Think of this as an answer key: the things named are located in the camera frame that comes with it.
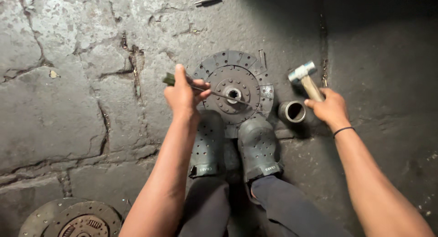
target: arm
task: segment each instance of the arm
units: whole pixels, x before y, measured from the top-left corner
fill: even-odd
[[[175,67],[175,87],[164,90],[173,111],[173,120],[163,141],[151,175],[126,217],[120,237],[172,236],[183,210],[187,170],[199,122],[195,106],[211,90],[192,91],[185,69]],[[202,89],[209,83],[194,80]]]
[[[351,127],[342,96],[331,89],[322,92],[326,95],[324,102],[306,100],[304,103],[332,132]],[[335,142],[354,210],[367,236],[434,236],[417,210],[380,171],[353,129],[337,133]]]

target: cracked concrete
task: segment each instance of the cracked concrete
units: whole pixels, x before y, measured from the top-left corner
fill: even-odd
[[[176,63],[191,74],[227,49],[266,53],[275,89],[269,121],[285,180],[363,235],[330,132],[311,111],[305,132],[289,130],[275,114],[282,101],[304,100],[286,75],[313,60],[316,84],[327,82],[345,97],[382,170],[438,230],[436,0],[222,0],[201,7],[194,1],[0,0],[6,236],[60,197],[100,200],[123,213],[122,199],[135,200],[172,120],[161,76]],[[61,77],[52,79],[51,70]],[[230,236],[278,233],[262,211],[231,200],[241,207]]]

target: hand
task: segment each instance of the hand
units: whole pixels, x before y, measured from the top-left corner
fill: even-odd
[[[182,64],[175,66],[175,86],[168,86],[164,89],[164,96],[173,112],[173,118],[195,117],[199,120],[199,111],[196,105],[205,100],[210,94],[210,83],[203,80],[193,80],[193,86],[205,89],[205,91],[193,90],[186,78],[186,70]]]
[[[332,132],[341,128],[350,127],[348,121],[347,106],[344,98],[329,88],[321,88],[321,92],[326,96],[324,102],[306,99],[304,104],[313,109],[315,115],[330,127]]]

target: screwdriver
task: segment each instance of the screwdriver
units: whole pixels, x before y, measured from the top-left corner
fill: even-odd
[[[201,89],[201,88],[197,88],[197,87],[195,87],[195,86],[192,86],[191,83],[193,82],[193,79],[190,78],[190,77],[187,76],[187,75],[186,75],[186,77],[187,77],[187,82],[189,83],[189,85],[190,85],[190,87],[191,87],[192,89],[200,90],[200,91],[205,91],[204,89]],[[166,73],[166,76],[162,78],[162,82],[163,82],[163,83],[166,83],[166,84],[169,85],[169,86],[174,86],[174,85],[175,85],[175,75],[173,75],[173,74],[171,74],[171,73]],[[223,97],[223,98],[226,98],[226,99],[229,99],[229,100],[233,100],[233,101],[236,101],[236,102],[239,102],[239,103],[245,104],[245,105],[249,105],[249,103],[247,103],[247,102],[244,102],[244,101],[242,101],[242,100],[238,100],[238,99],[235,99],[235,98],[232,98],[232,97],[229,97],[229,96],[225,96],[225,95],[222,95],[222,94],[216,93],[216,92],[214,92],[214,91],[211,91],[211,94],[216,95],[216,96],[218,96],[218,97]]]

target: hammer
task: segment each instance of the hammer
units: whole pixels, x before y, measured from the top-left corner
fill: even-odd
[[[289,78],[290,82],[301,80],[301,83],[303,84],[304,89],[306,89],[310,99],[313,99],[317,102],[322,102],[325,100],[325,98],[309,76],[311,73],[316,72],[316,70],[317,69],[313,61],[309,61],[306,64],[296,68],[287,77]]]

